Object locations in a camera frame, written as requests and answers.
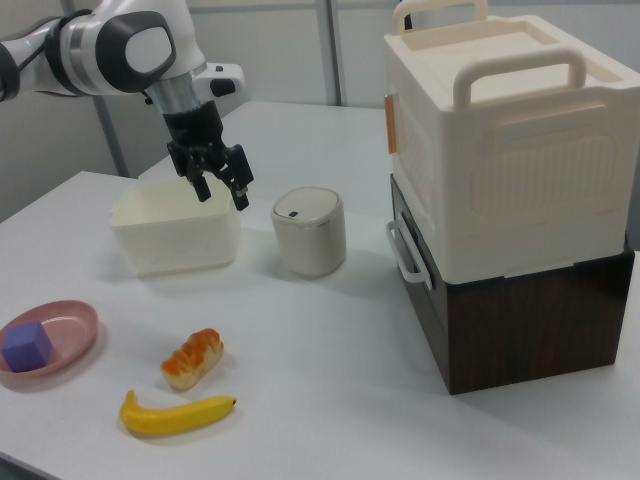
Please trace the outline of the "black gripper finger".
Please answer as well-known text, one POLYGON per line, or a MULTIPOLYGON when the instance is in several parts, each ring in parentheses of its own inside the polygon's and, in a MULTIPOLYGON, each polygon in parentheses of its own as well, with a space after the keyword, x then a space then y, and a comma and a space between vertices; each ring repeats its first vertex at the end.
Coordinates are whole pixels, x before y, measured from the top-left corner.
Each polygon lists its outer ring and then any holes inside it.
POLYGON ((237 144, 223 150, 224 168, 219 171, 220 179, 228 187, 234 205, 238 211, 249 206, 248 185, 254 176, 244 149, 237 144))
POLYGON ((167 149, 178 176, 191 184, 200 202, 210 198, 210 189, 204 178, 201 165, 202 151, 198 147, 168 143, 167 149))

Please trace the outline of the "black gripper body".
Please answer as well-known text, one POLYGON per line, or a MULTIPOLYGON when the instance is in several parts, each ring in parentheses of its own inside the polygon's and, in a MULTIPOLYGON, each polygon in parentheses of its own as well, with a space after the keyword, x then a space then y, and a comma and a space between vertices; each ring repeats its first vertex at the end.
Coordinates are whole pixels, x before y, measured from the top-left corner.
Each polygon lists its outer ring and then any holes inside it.
POLYGON ((186 112, 164 114, 163 119, 171 136, 167 144, 169 152, 209 145, 216 151, 225 148, 222 140, 223 123, 213 100, 186 112))

